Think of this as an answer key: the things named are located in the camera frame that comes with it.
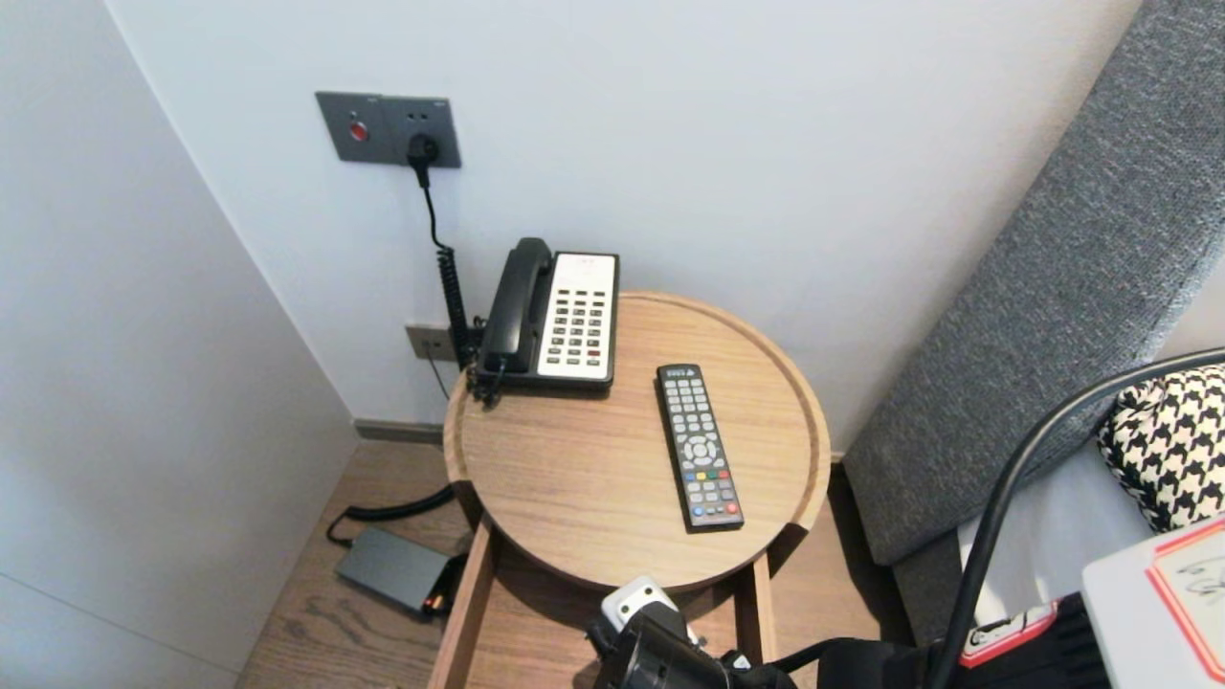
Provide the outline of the curved front wooden drawer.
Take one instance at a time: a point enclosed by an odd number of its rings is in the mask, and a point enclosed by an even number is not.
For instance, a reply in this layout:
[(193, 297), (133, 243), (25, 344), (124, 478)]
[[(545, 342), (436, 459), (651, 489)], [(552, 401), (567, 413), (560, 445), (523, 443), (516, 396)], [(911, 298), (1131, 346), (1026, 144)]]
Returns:
[[(586, 625), (599, 614), (603, 588), (537, 566), (481, 516), (457, 593), (428, 689), (590, 689), (598, 661)], [(709, 653), (779, 656), (766, 557), (671, 597)]]

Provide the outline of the black remote control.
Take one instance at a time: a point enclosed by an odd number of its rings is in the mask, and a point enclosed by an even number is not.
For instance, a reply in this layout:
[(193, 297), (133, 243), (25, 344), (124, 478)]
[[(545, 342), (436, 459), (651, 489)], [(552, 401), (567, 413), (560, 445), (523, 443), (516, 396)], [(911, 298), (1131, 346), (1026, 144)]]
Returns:
[(744, 506), (701, 368), (658, 367), (657, 405), (686, 531), (744, 528)]

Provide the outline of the round wooden side table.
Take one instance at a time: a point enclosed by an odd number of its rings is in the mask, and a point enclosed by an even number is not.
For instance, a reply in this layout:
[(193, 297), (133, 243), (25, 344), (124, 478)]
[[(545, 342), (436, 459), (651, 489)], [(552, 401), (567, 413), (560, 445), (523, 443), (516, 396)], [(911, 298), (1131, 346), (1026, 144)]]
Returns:
[[(699, 367), (710, 387), (741, 528), (685, 528), (655, 387), (657, 368), (677, 363)], [(708, 302), (624, 292), (608, 395), (507, 389), (486, 409), (461, 375), (443, 456), (472, 519), (488, 516), (538, 566), (590, 588), (649, 575), (687, 591), (804, 538), (832, 451), (809, 379), (774, 341)]]

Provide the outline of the grey power adapter brick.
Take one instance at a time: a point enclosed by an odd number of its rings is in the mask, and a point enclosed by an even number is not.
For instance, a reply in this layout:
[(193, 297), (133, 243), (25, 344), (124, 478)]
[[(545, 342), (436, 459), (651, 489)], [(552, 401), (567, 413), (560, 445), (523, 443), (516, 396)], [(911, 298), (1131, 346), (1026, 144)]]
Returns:
[(420, 615), (434, 614), (440, 581), (452, 557), (420, 546), (386, 528), (364, 528), (336, 566), (349, 584), (363, 586), (382, 598)]

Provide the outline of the small red bordered tag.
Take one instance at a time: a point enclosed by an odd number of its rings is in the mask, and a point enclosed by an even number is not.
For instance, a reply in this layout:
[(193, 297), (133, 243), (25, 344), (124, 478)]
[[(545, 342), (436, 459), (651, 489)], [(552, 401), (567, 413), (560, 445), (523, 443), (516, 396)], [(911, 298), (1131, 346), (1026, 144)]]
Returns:
[(959, 664), (967, 671), (1011, 653), (1039, 638), (1058, 619), (1058, 601), (1035, 606), (989, 625), (971, 629), (962, 649)]

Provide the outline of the black and white desk telephone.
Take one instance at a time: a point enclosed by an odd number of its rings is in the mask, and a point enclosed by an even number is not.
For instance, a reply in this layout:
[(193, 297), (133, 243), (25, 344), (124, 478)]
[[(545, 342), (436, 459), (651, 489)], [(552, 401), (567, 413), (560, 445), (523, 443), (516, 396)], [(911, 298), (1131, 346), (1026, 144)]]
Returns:
[(473, 367), (479, 387), (489, 395), (510, 387), (612, 387), (619, 278), (617, 254), (552, 253), (535, 293), (537, 340), (529, 370), (481, 369), (480, 348)]

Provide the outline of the grey skirting board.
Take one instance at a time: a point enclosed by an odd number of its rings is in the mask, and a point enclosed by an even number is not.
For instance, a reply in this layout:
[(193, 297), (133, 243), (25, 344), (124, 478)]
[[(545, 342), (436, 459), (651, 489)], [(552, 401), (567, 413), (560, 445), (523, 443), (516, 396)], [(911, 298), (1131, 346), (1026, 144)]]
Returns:
[(353, 428), (364, 440), (432, 446), (445, 444), (445, 429), (441, 424), (356, 418), (353, 421)]

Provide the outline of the black telephone handset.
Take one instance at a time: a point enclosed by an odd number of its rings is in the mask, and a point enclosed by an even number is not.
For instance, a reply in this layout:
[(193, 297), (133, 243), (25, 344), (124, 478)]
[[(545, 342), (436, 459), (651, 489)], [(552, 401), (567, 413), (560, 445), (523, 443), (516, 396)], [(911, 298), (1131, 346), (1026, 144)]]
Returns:
[(484, 329), (479, 363), (488, 371), (527, 371), (537, 345), (533, 306), (552, 253), (540, 238), (521, 239), (503, 272)]

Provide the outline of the grey upholstered headboard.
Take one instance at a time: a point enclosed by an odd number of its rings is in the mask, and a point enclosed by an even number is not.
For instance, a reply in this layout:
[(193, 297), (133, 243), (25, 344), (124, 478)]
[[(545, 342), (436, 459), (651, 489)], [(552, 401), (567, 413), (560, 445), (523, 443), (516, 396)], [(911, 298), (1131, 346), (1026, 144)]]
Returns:
[(980, 514), (1060, 400), (1150, 360), (1225, 254), (1225, 0), (1145, 0), (844, 459), (872, 559)]

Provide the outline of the handwritten red bordered label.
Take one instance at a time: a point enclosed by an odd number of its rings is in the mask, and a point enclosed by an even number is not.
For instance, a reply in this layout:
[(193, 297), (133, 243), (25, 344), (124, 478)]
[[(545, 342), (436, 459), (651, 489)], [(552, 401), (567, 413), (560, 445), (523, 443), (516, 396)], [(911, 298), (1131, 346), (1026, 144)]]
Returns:
[(1225, 689), (1225, 515), (1155, 546), (1147, 579), (1196, 658), (1194, 676)]

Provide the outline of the black white houndstooth pillow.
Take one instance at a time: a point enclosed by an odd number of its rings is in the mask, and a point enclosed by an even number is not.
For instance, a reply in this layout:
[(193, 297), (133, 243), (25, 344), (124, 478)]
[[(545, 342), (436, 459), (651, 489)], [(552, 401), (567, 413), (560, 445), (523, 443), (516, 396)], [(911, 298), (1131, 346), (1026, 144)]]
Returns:
[(1098, 447), (1152, 532), (1225, 514), (1225, 365), (1122, 389)]

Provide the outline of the black power plug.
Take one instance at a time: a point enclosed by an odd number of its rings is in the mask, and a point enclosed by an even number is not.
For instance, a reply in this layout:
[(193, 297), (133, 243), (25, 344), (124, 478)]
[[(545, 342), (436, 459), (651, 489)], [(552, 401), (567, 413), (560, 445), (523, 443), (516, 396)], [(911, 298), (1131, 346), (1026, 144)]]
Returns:
[(432, 168), (434, 162), (439, 161), (439, 157), (440, 145), (432, 136), (424, 132), (417, 132), (408, 140), (404, 156), (405, 163), (412, 168), (412, 170), (414, 170), (417, 185), (419, 185), (421, 190), (429, 190), (429, 188), (432, 188), (430, 168)]

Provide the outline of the beige wall phone socket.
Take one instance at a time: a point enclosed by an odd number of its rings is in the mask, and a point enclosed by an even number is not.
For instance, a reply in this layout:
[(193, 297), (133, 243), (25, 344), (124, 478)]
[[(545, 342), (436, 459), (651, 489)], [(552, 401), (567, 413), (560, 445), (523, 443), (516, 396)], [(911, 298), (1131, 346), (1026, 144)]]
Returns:
[(454, 349), (454, 337), (448, 326), (440, 325), (407, 325), (404, 327), (407, 340), (412, 345), (412, 353), (419, 359), (434, 362), (458, 362)]

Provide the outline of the grey wall power socket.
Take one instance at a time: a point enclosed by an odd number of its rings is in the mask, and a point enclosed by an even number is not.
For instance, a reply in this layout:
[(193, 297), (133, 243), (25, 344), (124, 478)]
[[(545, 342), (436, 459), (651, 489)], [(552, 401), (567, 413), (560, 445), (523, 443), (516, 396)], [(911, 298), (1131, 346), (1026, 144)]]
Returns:
[(392, 140), (392, 164), (408, 166), (412, 136), (425, 135), (440, 153), (432, 167), (461, 169), (462, 156), (454, 128), (454, 113), (447, 98), (382, 96), (382, 113)]

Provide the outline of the grey switch plate red button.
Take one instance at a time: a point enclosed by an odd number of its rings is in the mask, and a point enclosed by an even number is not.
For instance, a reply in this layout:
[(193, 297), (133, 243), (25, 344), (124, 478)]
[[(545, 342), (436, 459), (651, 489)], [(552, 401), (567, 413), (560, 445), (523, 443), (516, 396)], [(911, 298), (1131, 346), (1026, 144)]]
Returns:
[(341, 161), (394, 163), (393, 143), (377, 94), (318, 91), (315, 98)]

